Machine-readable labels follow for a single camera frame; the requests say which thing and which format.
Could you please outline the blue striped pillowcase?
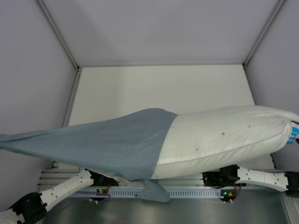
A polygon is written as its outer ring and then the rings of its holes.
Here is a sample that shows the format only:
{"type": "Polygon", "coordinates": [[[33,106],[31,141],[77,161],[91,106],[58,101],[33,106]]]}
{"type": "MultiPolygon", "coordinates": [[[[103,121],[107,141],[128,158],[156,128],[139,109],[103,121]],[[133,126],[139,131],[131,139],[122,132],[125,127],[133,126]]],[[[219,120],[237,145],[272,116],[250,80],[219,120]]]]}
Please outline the blue striped pillowcase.
{"type": "Polygon", "coordinates": [[[86,168],[144,186],[140,198],[167,202],[167,191],[152,180],[175,113],[141,110],[101,122],[2,135],[1,149],[86,168]]]}

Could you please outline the white pillow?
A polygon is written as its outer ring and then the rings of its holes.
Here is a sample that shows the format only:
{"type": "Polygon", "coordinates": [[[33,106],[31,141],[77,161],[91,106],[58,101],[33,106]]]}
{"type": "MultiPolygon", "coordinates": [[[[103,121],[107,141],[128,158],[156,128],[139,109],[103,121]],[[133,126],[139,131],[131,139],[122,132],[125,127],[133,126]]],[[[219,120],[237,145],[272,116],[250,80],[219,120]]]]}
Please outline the white pillow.
{"type": "Polygon", "coordinates": [[[178,115],[165,137],[153,179],[194,175],[283,148],[297,114],[263,106],[230,106],[178,115]]]}

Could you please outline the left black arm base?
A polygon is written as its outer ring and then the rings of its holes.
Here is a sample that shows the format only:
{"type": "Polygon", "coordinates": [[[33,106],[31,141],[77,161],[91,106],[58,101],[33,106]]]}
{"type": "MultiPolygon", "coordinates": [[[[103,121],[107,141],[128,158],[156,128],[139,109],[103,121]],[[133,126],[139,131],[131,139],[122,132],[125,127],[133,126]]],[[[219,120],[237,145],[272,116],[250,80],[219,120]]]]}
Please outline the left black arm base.
{"type": "Polygon", "coordinates": [[[116,187],[119,186],[119,183],[110,177],[106,177],[104,175],[95,173],[93,171],[89,171],[91,174],[91,178],[93,179],[92,186],[101,186],[101,187],[116,187]]]}

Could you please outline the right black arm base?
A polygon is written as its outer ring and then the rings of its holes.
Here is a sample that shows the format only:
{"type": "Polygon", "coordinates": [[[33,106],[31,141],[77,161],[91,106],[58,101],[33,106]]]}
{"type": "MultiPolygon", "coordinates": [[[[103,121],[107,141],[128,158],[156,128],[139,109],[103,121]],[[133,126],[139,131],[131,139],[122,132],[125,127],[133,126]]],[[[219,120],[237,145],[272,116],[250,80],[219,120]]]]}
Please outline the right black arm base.
{"type": "Polygon", "coordinates": [[[220,178],[219,172],[204,172],[202,173],[202,179],[205,186],[220,189],[229,186],[229,183],[220,178]]]}

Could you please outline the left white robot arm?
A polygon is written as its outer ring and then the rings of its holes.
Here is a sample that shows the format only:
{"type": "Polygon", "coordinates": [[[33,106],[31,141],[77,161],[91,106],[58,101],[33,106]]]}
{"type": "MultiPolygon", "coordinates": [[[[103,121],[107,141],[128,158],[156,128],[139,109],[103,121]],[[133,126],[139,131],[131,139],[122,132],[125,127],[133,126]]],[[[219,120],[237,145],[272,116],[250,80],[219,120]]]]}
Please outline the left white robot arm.
{"type": "Polygon", "coordinates": [[[91,171],[85,169],[69,180],[41,192],[32,192],[0,213],[2,224],[36,224],[58,203],[94,184],[91,171]]]}

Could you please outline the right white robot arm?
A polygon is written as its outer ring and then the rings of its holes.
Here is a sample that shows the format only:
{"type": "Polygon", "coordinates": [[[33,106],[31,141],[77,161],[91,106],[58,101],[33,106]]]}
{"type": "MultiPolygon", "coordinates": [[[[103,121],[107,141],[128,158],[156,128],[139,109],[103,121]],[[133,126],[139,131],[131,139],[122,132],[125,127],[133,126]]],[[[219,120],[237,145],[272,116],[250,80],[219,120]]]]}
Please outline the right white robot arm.
{"type": "Polygon", "coordinates": [[[294,171],[270,173],[231,165],[220,169],[220,179],[224,183],[252,184],[299,197],[299,173],[294,171]]]}

